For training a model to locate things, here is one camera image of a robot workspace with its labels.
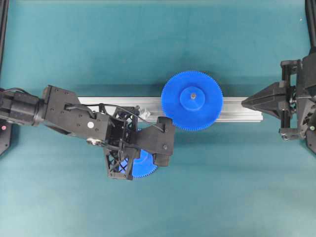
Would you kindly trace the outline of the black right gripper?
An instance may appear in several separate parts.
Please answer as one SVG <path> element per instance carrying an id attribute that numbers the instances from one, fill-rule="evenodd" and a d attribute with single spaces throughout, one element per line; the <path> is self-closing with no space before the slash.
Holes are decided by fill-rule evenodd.
<path id="1" fill-rule="evenodd" d="M 281 62 L 282 80 L 289 83 L 291 117 L 281 117 L 284 140 L 316 140 L 316 54 Z"/>

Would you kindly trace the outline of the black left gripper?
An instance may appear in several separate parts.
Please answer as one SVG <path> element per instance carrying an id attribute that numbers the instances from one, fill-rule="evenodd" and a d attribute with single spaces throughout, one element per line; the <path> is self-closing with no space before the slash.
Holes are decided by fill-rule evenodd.
<path id="1" fill-rule="evenodd" d="M 100 103 L 93 111 L 80 103 L 74 92 L 47 86 L 43 92 L 43 124 L 61 134 L 85 139 L 103 148 L 107 175 L 112 179 L 133 180 L 133 163 L 140 150 L 134 144 L 139 112 L 135 107 Z"/>

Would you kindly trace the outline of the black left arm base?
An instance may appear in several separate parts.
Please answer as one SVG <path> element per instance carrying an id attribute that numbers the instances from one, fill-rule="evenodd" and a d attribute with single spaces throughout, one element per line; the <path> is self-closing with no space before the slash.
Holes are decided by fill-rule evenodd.
<path id="1" fill-rule="evenodd" d="M 0 120 L 0 155 L 2 155 L 10 147 L 11 131 L 12 131 L 12 124 L 1 119 Z"/>

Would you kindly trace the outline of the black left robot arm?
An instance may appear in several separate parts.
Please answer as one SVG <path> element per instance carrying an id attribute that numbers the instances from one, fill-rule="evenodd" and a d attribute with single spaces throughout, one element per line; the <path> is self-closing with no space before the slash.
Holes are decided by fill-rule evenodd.
<path id="1" fill-rule="evenodd" d="M 134 146 L 138 112 L 134 107 L 115 106 L 113 114 L 104 103 L 84 105 L 77 95 L 47 86 L 42 98 L 20 88 L 1 89 L 0 118 L 17 125 L 44 126 L 67 136 L 84 139 L 103 148 L 107 175 L 112 179 L 132 180 L 133 162 L 140 156 Z"/>

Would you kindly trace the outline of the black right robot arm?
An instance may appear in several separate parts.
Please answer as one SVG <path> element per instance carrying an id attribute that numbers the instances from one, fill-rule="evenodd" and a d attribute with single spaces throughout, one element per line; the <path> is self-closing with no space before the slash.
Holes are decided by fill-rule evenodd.
<path id="1" fill-rule="evenodd" d="M 316 152 L 316 47 L 302 60 L 282 61 L 282 80 L 286 86 L 286 105 L 281 112 L 279 133 L 284 140 L 304 139 Z"/>

